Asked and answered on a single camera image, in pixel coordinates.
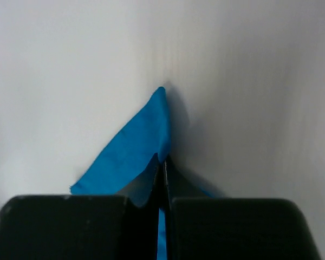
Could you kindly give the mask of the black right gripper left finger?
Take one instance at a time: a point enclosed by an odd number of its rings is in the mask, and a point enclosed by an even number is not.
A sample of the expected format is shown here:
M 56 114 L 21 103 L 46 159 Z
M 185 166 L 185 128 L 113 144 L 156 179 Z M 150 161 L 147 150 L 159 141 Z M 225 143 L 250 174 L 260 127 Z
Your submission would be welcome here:
M 0 210 L 0 259 L 156 259 L 159 160 L 113 195 L 11 198 Z

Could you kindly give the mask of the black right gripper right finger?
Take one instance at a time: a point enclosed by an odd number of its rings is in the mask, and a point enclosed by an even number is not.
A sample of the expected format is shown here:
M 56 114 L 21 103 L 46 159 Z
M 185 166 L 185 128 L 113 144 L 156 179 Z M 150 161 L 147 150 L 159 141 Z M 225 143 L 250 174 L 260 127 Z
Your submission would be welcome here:
M 295 203 L 210 197 L 170 157 L 162 177 L 168 259 L 320 259 Z

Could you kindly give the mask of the bright blue t-shirt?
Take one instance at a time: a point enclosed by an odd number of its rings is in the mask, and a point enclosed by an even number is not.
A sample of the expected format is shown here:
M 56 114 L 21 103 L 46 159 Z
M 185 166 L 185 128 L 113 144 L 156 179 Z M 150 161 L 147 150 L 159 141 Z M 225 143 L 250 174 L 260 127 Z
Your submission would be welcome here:
M 87 172 L 71 187 L 69 195 L 113 195 L 141 174 L 151 158 L 159 160 L 158 244 L 165 242 L 166 227 L 164 180 L 162 165 L 170 157 L 170 112 L 163 87 L 158 88 L 148 103 L 136 114 L 100 152 Z

